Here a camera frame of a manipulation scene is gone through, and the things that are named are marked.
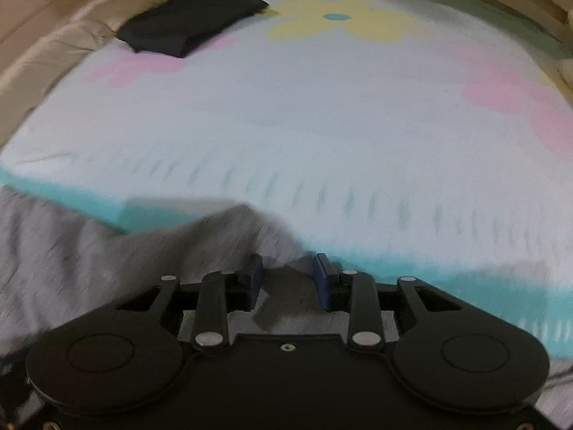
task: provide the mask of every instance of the wrinkled gray fabric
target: wrinkled gray fabric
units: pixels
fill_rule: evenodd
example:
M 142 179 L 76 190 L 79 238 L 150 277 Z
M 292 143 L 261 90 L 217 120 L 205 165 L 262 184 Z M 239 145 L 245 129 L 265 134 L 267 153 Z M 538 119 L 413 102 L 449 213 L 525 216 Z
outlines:
M 182 283 L 216 270 L 238 269 L 260 253 L 268 272 L 254 312 L 229 315 L 237 332 L 345 335 L 346 314 L 320 309 L 305 252 L 282 225 L 239 206 L 188 225 L 123 234 L 56 204 L 0 190 L 0 357 L 48 329 L 165 274 Z M 386 335 L 397 338 L 389 313 Z M 180 338 L 190 336 L 187 317 Z M 571 360 L 553 360 L 538 408 L 560 428 L 573 423 Z

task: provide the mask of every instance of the screw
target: screw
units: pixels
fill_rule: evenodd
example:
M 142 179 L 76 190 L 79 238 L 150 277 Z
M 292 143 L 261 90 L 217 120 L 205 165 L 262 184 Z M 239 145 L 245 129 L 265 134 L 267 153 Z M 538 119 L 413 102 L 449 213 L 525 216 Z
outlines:
M 219 346 L 223 342 L 223 335 L 216 331 L 204 331 L 195 337 L 195 342 L 204 347 Z
M 359 331 L 352 335 L 352 341 L 360 346 L 376 346 L 382 338 L 378 333 L 373 331 Z
M 291 353 L 296 349 L 296 346 L 294 344 L 290 344 L 290 343 L 284 343 L 281 346 L 281 350 L 285 351 L 286 353 Z
M 62 429 L 57 423 L 48 421 L 44 422 L 44 425 L 42 425 L 42 430 L 62 430 Z

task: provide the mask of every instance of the folded black garment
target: folded black garment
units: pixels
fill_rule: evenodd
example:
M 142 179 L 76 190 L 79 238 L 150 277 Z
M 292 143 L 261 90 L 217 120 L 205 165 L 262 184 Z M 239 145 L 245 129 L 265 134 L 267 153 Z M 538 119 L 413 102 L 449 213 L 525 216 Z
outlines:
M 261 0 L 169 0 L 128 20 L 117 38 L 135 51 L 184 58 L 226 27 L 268 5 Z

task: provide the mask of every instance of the beige upholstered bed frame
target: beige upholstered bed frame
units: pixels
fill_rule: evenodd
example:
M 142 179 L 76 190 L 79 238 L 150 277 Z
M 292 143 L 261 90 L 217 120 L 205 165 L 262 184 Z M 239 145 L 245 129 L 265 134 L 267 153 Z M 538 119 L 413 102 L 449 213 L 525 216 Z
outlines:
M 127 19 L 163 1 L 0 0 L 0 148 L 61 76 L 111 40 Z M 573 46 L 573 0 L 491 1 Z M 573 60 L 564 66 L 564 78 L 571 71 L 573 81 Z

